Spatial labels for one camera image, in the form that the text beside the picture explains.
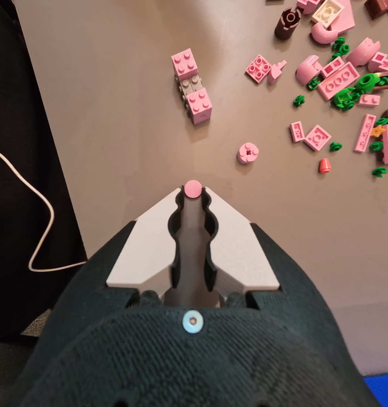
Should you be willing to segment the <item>brown round brick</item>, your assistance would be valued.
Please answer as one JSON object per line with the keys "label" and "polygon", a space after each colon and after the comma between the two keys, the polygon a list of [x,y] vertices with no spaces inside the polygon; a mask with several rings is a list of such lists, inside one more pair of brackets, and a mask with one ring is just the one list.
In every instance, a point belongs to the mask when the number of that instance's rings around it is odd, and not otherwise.
{"label": "brown round brick", "polygon": [[302,11],[297,7],[294,10],[292,8],[285,9],[276,25],[275,36],[282,41],[291,38],[295,28],[298,26],[301,15]]}

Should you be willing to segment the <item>white square plate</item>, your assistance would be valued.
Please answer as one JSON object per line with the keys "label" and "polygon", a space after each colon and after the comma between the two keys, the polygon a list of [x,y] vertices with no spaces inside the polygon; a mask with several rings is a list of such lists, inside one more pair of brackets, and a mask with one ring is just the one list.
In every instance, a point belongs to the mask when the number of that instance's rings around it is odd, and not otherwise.
{"label": "white square plate", "polygon": [[321,23],[324,28],[328,28],[336,18],[343,12],[344,5],[335,0],[326,0],[314,12],[311,20],[315,23]]}

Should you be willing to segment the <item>pink toy brick assembly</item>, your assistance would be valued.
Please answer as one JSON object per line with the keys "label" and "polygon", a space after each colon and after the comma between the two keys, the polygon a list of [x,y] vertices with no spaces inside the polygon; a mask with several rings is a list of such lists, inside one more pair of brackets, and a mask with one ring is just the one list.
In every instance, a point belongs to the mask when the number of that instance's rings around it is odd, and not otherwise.
{"label": "pink toy brick assembly", "polygon": [[191,48],[172,55],[171,61],[178,92],[192,123],[196,125],[209,120],[213,107]]}

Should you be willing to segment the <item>blue storage bin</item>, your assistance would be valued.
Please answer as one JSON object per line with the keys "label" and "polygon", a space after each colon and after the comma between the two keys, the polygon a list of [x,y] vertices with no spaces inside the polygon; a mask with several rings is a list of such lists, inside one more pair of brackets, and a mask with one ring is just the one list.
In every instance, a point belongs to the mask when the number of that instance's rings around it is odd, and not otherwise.
{"label": "blue storage bin", "polygon": [[388,407],[388,373],[365,376],[364,381],[379,403]]}

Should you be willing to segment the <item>pink round tile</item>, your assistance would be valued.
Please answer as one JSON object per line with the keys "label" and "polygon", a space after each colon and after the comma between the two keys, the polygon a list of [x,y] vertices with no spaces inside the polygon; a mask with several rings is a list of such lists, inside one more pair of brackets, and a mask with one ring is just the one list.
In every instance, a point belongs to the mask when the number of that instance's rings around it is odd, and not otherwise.
{"label": "pink round tile", "polygon": [[184,193],[186,197],[190,199],[196,199],[201,196],[202,193],[202,185],[197,180],[189,180],[184,185]]}

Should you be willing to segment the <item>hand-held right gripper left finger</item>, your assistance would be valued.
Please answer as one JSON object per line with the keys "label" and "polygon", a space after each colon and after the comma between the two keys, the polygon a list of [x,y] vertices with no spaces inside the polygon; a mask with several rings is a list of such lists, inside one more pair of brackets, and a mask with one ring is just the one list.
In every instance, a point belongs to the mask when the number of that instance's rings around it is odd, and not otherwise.
{"label": "hand-held right gripper left finger", "polygon": [[176,288],[181,276],[184,191],[179,187],[135,221],[107,280],[109,287],[138,290]]}

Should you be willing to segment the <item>pink round brick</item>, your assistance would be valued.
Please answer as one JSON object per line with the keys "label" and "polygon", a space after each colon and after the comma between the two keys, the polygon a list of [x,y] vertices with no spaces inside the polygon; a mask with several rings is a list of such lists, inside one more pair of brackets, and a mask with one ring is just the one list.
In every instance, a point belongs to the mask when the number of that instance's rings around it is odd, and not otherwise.
{"label": "pink round brick", "polygon": [[244,143],[237,151],[237,160],[241,164],[249,164],[258,157],[259,149],[251,142]]}

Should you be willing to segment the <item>pile of small toy bricks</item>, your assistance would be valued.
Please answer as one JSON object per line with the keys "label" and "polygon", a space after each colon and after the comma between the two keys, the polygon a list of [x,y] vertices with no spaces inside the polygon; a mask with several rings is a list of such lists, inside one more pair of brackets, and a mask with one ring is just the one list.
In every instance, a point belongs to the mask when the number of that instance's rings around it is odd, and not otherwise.
{"label": "pile of small toy bricks", "polygon": [[[388,89],[388,54],[380,52],[380,41],[365,38],[352,51],[341,34],[355,27],[351,1],[338,1],[344,5],[343,12],[328,27],[313,22],[310,35],[321,45],[332,45],[332,56],[326,65],[321,65],[319,56],[308,56],[297,67],[295,78],[308,90],[317,89],[325,101],[330,101],[340,111],[346,112],[355,105],[375,107],[380,103],[380,92]],[[312,17],[324,1],[297,1],[293,10],[301,9],[302,15]],[[388,1],[365,1],[364,7],[372,20],[388,13]],[[270,64],[262,55],[249,64],[245,70],[256,84],[267,78],[274,84],[283,73],[287,61]],[[367,73],[361,76],[359,67],[366,67]],[[289,126],[293,142],[303,141],[312,150],[321,150],[330,140],[331,135],[320,125],[316,125],[308,134],[304,133],[301,121]],[[373,114],[366,114],[356,144],[355,153],[380,151],[382,161],[388,165],[388,109],[379,119]]]}

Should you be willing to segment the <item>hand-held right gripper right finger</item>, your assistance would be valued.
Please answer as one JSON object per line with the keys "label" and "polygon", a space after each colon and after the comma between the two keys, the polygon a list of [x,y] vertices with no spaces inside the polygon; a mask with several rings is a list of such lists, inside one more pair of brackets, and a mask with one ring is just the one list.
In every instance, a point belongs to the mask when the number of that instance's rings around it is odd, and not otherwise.
{"label": "hand-held right gripper right finger", "polygon": [[253,224],[208,187],[202,188],[202,209],[209,234],[204,264],[208,291],[226,300],[232,293],[278,290]]}

